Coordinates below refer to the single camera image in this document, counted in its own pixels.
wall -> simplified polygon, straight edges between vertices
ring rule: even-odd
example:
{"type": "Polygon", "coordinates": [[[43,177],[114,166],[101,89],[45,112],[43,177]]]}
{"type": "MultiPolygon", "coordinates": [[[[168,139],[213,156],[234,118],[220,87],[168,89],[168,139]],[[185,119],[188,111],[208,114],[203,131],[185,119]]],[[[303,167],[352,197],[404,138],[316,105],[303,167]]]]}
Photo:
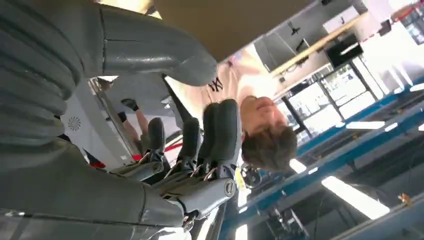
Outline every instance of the wall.
{"type": "Polygon", "coordinates": [[[293,27],[300,28],[298,34],[292,35],[292,29],[286,22],[265,34],[255,42],[256,50],[267,66],[272,71],[295,56],[293,51],[305,38],[309,45],[314,44],[327,35],[323,24],[350,6],[354,5],[359,13],[364,11],[357,0],[337,0],[323,6],[318,3],[290,19],[293,27]]]}
{"type": "Polygon", "coordinates": [[[380,78],[391,92],[424,75],[424,44],[417,45],[401,23],[384,36],[376,35],[361,43],[366,66],[374,78],[380,78]]]}
{"type": "Polygon", "coordinates": [[[284,94],[302,80],[307,79],[310,75],[324,67],[329,63],[325,52],[315,52],[309,56],[309,59],[302,65],[296,67],[292,72],[287,71],[283,74],[285,81],[277,88],[277,94],[274,99],[281,98],[284,94]]]}

metal pole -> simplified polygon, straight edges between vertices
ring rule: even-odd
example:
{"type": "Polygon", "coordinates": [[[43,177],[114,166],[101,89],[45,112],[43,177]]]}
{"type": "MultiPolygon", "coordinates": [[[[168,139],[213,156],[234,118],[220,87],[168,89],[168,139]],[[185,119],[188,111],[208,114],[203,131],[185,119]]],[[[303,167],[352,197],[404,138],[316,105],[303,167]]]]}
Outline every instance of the metal pole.
{"type": "Polygon", "coordinates": [[[117,112],[112,107],[111,102],[109,101],[108,97],[106,96],[105,92],[100,87],[99,83],[97,82],[97,78],[93,77],[90,78],[88,81],[88,84],[90,87],[94,90],[96,93],[96,96],[100,100],[101,104],[104,107],[104,110],[106,111],[107,115],[109,115],[110,120],[112,121],[113,125],[116,128],[116,131],[118,132],[119,136],[123,140],[123,143],[128,150],[129,154],[131,156],[140,155],[139,149],[136,147],[135,143],[131,140],[129,134],[124,128],[124,125],[122,124],[121,120],[118,117],[117,112]]]}
{"type": "Polygon", "coordinates": [[[356,74],[356,76],[359,78],[359,80],[361,81],[361,83],[363,84],[363,86],[365,87],[365,89],[372,95],[372,97],[374,98],[375,101],[378,101],[379,99],[377,98],[377,96],[374,94],[373,90],[371,90],[370,86],[368,85],[368,83],[365,81],[364,77],[362,76],[361,72],[359,72],[359,70],[357,69],[357,67],[355,66],[355,64],[353,63],[353,61],[349,62],[349,66],[352,68],[353,72],[356,74]]]}
{"type": "Polygon", "coordinates": [[[322,81],[322,79],[316,81],[316,83],[321,88],[322,92],[327,97],[328,101],[333,106],[333,108],[335,109],[337,114],[340,116],[341,120],[344,122],[346,119],[345,119],[345,117],[343,117],[342,113],[340,112],[339,106],[337,106],[336,101],[334,101],[334,99],[331,97],[329,91],[327,91],[326,87],[324,86],[324,84],[321,81],[322,81]]]}

ceiling light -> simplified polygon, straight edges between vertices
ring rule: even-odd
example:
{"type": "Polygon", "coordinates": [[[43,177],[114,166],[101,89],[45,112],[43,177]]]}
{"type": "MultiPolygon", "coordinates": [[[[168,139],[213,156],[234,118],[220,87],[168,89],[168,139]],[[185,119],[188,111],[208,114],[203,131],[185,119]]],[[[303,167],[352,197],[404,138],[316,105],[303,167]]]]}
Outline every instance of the ceiling light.
{"type": "Polygon", "coordinates": [[[244,224],[235,230],[235,240],[248,240],[248,225],[244,224]]]}
{"type": "Polygon", "coordinates": [[[353,121],[346,125],[347,129],[379,129],[385,125],[384,121],[353,121]]]}
{"type": "MultiPolygon", "coordinates": [[[[289,165],[291,168],[295,167],[293,170],[295,170],[298,174],[307,168],[297,159],[291,159],[289,165]]],[[[377,219],[390,212],[390,209],[384,204],[369,197],[365,193],[355,189],[351,185],[344,183],[342,180],[334,176],[325,178],[321,181],[321,183],[328,190],[335,193],[341,199],[352,205],[352,207],[356,208],[370,219],[377,219]]]]}
{"type": "Polygon", "coordinates": [[[307,172],[307,174],[311,175],[311,174],[315,173],[316,171],[318,171],[318,167],[314,167],[314,168],[312,168],[311,170],[309,170],[309,171],[307,172]]]}
{"type": "Polygon", "coordinates": [[[334,126],[336,128],[342,128],[346,125],[346,123],[344,121],[339,121],[338,123],[336,123],[334,126]]]}
{"type": "Polygon", "coordinates": [[[294,158],[291,159],[290,162],[288,162],[288,165],[290,166],[291,169],[293,169],[298,174],[306,170],[306,166],[294,158]]]}
{"type": "Polygon", "coordinates": [[[391,130],[393,130],[393,129],[397,128],[397,127],[398,127],[398,123],[397,123],[397,122],[395,122],[395,123],[392,123],[392,124],[388,125],[388,126],[384,129],[384,131],[385,131],[385,132],[390,132],[391,130]]]}
{"type": "Polygon", "coordinates": [[[411,92],[416,92],[416,91],[421,91],[421,90],[424,90],[424,83],[417,84],[415,86],[412,86],[409,89],[409,91],[411,91],[411,92]]]}
{"type": "Polygon", "coordinates": [[[404,91],[404,88],[403,87],[398,87],[398,88],[396,88],[394,91],[393,91],[393,93],[394,94],[400,94],[401,92],[403,92],[404,91]]]}

man's hair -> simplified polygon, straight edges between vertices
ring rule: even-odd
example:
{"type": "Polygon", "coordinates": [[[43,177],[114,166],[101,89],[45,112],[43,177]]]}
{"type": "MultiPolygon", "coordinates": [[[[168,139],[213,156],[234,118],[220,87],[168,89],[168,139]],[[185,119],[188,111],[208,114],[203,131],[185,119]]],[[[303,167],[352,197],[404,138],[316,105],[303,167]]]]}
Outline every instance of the man's hair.
{"type": "Polygon", "coordinates": [[[241,145],[243,160],[256,168],[273,172],[285,172],[290,159],[296,156],[298,140],[291,127],[280,134],[265,130],[254,136],[245,136],[241,145]]]}

